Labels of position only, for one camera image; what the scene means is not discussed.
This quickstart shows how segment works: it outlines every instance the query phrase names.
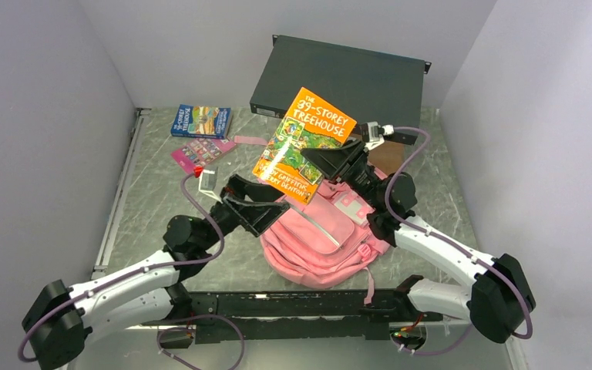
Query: white wall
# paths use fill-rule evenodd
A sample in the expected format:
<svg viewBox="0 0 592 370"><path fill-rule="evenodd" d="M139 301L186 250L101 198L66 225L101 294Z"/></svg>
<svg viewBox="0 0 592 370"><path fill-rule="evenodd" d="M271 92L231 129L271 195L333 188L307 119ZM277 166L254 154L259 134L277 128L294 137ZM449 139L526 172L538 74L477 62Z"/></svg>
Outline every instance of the white wall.
<svg viewBox="0 0 592 370"><path fill-rule="evenodd" d="M24 314L89 277L133 118L78 2L0 0L0 369L39 368L17 361Z"/></svg>
<svg viewBox="0 0 592 370"><path fill-rule="evenodd" d="M530 367L592 368L592 0L499 0L442 118L480 246L537 299Z"/></svg>
<svg viewBox="0 0 592 370"><path fill-rule="evenodd" d="M440 106L496 0L80 0L137 106L247 106L282 34L432 62Z"/></svg>

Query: gray marble surface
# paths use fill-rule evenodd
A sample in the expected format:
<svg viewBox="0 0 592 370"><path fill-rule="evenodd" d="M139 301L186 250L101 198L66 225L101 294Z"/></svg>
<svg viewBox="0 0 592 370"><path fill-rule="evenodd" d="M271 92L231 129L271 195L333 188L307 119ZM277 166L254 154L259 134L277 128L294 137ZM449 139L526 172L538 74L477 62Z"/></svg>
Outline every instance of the gray marble surface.
<svg viewBox="0 0 592 370"><path fill-rule="evenodd" d="M199 217L198 212L180 192L180 180L185 173L170 154L188 141L169 134L177 108L153 109L146 121L146 132L133 170L123 217L116 235L108 273L118 271L144 259L163 246L162 235L169 219L177 214ZM229 137L236 134L261 136L269 139L279 120L254 115L248 108L233 111ZM415 211L431 225L460 242L476 246L468 214L459 193L454 171L435 109L422 109L421 128L432 135L432 141L422 155L414 160L407 172L415 180L419 204ZM251 170L263 146L237 145L213 165L219 167L222 186L233 173L254 179ZM197 194L197 181L188 182L187 189L209 209L214 201ZM421 274L434 281L449 280L437 267L401 249L391 248L369 266L377 288L394 288L411 274ZM211 261L197 276L184 283L191 291L280 291L307 289L292 283L267 264L258 239L241 227L226 237L222 255ZM367 287L365 273L358 273L336 288Z"/></svg>

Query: backpack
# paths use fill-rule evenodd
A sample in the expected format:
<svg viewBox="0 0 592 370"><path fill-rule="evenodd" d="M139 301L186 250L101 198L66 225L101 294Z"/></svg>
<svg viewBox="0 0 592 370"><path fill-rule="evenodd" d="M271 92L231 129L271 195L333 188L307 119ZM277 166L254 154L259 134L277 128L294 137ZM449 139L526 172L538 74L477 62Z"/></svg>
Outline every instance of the backpack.
<svg viewBox="0 0 592 370"><path fill-rule="evenodd" d="M382 179L385 174L375 169ZM291 208L261 236L264 257L284 278L310 288L348 279L389 249L368 228L373 211L346 183L324 180L308 205L284 197ZM370 302L373 279L369 273Z"/></svg>

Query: book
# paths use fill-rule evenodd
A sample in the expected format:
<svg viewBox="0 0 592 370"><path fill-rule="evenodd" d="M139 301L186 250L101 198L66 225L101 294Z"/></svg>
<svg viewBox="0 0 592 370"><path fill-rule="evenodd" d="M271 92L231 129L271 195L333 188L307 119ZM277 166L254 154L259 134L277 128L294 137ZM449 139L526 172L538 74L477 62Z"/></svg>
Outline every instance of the book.
<svg viewBox="0 0 592 370"><path fill-rule="evenodd" d="M295 200L308 204L323 180L302 155L303 148L339 148L357 122L301 88L261 154L253 174Z"/></svg>
<svg viewBox="0 0 592 370"><path fill-rule="evenodd" d="M187 145L174 150L171 156L183 168L185 173L193 173L194 167L205 167L231 151L234 146L235 143L231 140L213 140L200 137L190 140Z"/></svg>
<svg viewBox="0 0 592 370"><path fill-rule="evenodd" d="M181 104L171 126L171 135L225 139L231 115L230 108Z"/></svg>

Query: orange book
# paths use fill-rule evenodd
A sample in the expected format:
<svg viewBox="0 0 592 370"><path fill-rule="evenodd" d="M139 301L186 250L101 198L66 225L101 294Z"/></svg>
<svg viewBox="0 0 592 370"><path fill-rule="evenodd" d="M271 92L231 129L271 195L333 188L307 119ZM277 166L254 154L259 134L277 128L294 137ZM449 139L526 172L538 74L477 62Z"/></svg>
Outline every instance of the orange book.
<svg viewBox="0 0 592 370"><path fill-rule="evenodd" d="M303 204L323 180L303 148L339 148L357 122L306 88L296 95L253 174Z"/></svg>

